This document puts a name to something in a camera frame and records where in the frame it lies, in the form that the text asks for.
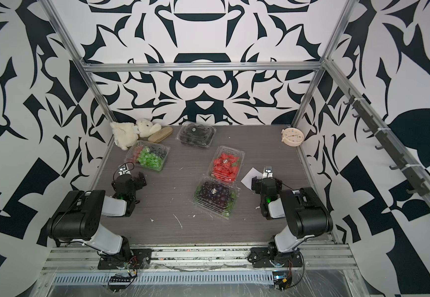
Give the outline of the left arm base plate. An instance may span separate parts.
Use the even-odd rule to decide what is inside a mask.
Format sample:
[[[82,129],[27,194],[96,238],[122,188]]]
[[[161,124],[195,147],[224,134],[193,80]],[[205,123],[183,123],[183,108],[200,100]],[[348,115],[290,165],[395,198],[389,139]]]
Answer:
[[[126,256],[122,252],[115,255],[103,254],[98,263],[98,270],[146,269],[150,266],[153,249],[132,249]]]

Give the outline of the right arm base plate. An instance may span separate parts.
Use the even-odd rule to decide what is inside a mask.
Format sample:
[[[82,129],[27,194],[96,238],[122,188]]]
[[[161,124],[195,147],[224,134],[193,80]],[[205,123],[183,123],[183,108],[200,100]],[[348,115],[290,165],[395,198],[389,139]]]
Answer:
[[[304,266],[300,251],[280,253],[275,247],[251,248],[247,261],[254,268],[299,268]]]

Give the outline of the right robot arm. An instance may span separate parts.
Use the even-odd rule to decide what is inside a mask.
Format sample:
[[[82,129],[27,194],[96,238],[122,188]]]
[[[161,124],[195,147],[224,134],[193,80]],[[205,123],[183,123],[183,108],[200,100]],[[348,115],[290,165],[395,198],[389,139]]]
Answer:
[[[302,243],[329,233],[333,220],[313,188],[283,189],[277,178],[252,179],[260,195],[260,210],[268,220],[286,219],[286,227],[274,235],[269,247],[273,256],[294,252]]]

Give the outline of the white fruit sticker sheet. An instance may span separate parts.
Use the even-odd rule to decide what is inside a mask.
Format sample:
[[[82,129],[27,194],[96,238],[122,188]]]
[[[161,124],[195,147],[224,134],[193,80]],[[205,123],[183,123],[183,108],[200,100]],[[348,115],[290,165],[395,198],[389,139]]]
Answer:
[[[252,179],[258,178],[261,179],[263,177],[262,172],[258,171],[256,168],[252,168],[241,180],[241,183],[248,188],[249,190],[252,190]]]

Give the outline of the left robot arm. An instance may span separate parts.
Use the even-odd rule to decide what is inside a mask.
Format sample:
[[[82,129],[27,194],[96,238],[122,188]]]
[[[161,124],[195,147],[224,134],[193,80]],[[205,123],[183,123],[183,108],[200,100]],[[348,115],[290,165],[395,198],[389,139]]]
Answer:
[[[130,217],[136,204],[137,191],[147,185],[139,172],[120,173],[112,181],[113,196],[104,190],[70,191],[47,222],[47,235],[57,245],[81,243],[96,250],[102,257],[128,262],[133,253],[127,238],[117,235],[101,224],[101,217]]]

